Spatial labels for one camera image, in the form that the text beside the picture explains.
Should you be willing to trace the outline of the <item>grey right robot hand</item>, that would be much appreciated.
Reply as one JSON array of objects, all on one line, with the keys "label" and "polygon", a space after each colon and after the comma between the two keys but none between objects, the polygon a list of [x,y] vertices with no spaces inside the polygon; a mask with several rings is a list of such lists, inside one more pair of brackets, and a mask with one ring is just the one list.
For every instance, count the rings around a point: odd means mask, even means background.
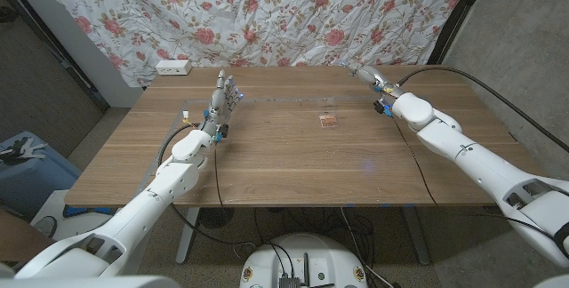
[{"label": "grey right robot hand", "polygon": [[352,76],[358,78],[388,103],[393,103],[404,94],[403,90],[392,84],[377,68],[356,62],[350,62],[346,68]]}]

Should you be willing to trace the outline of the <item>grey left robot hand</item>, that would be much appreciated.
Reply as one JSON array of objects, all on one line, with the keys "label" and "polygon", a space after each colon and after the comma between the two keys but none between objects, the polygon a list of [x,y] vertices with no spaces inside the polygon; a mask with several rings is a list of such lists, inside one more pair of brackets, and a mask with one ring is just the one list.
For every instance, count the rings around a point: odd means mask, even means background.
[{"label": "grey left robot hand", "polygon": [[236,88],[233,76],[227,76],[222,69],[199,130],[208,133],[215,142],[226,138],[232,111],[243,97],[244,95]]}]

